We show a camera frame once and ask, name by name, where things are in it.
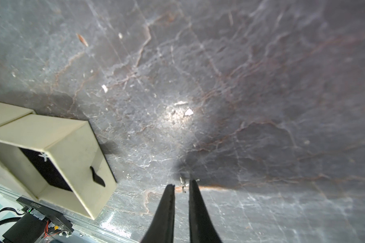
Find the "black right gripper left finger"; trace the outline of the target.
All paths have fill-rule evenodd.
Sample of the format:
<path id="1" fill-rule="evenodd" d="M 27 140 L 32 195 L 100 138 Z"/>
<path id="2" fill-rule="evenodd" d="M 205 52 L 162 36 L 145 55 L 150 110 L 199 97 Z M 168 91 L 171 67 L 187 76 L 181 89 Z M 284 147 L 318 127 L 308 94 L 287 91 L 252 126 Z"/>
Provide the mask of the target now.
<path id="1" fill-rule="evenodd" d="M 165 187 L 152 223 L 141 243 L 172 243 L 174 239 L 175 186 Z"/>

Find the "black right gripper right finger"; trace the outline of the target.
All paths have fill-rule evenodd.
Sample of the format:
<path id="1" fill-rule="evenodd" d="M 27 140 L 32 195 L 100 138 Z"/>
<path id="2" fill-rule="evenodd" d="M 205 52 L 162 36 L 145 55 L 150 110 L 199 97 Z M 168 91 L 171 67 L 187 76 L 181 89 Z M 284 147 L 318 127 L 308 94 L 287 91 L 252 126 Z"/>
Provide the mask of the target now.
<path id="1" fill-rule="evenodd" d="M 216 232 L 197 181 L 192 179 L 189 184 L 189 227 L 191 243 L 221 243 Z"/>

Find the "small cream printed gift box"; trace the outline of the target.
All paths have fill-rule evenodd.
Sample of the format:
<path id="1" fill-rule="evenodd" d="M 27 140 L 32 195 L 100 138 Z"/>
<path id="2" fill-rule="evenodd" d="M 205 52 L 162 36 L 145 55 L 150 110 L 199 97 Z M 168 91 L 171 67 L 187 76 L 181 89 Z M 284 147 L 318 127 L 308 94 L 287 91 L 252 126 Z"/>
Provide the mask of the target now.
<path id="1" fill-rule="evenodd" d="M 49 159 L 39 157 L 45 152 Z M 117 187 L 87 121 L 0 103 L 0 185 L 96 219 Z"/>

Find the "silver star stud earring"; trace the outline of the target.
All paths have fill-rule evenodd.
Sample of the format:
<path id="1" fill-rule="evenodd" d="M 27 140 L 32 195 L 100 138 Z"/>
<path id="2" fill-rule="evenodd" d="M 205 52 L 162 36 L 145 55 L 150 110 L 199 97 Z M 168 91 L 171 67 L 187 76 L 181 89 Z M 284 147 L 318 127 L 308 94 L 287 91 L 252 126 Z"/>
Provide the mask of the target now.
<path id="1" fill-rule="evenodd" d="M 49 159 L 48 155 L 45 152 L 40 153 L 38 156 L 43 158 L 44 162 L 47 162 Z"/>

